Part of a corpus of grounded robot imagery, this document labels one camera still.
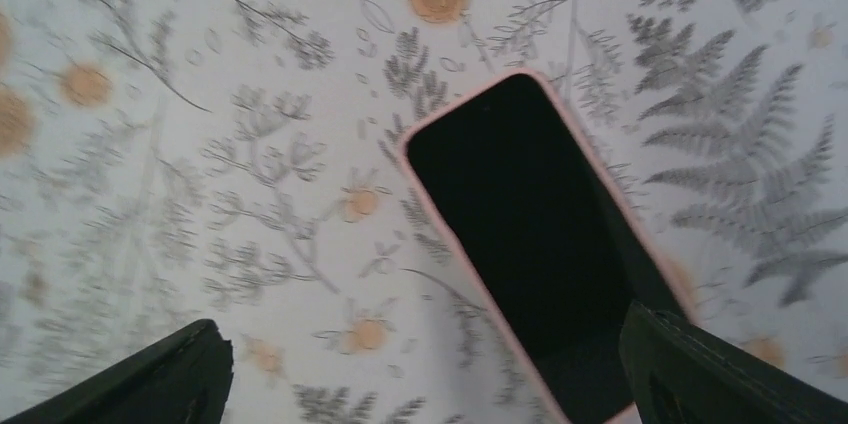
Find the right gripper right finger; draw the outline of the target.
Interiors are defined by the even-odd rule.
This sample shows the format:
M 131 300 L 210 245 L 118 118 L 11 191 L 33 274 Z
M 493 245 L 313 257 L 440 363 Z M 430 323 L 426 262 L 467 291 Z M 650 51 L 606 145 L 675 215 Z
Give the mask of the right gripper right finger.
M 838 424 L 847 404 L 687 320 L 632 302 L 619 353 L 644 423 Z

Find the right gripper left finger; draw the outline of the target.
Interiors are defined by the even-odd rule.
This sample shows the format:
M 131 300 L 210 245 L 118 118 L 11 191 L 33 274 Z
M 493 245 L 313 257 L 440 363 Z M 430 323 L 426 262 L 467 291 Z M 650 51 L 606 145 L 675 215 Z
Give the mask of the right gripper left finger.
M 232 343 L 199 319 L 5 422 L 219 424 L 233 366 Z

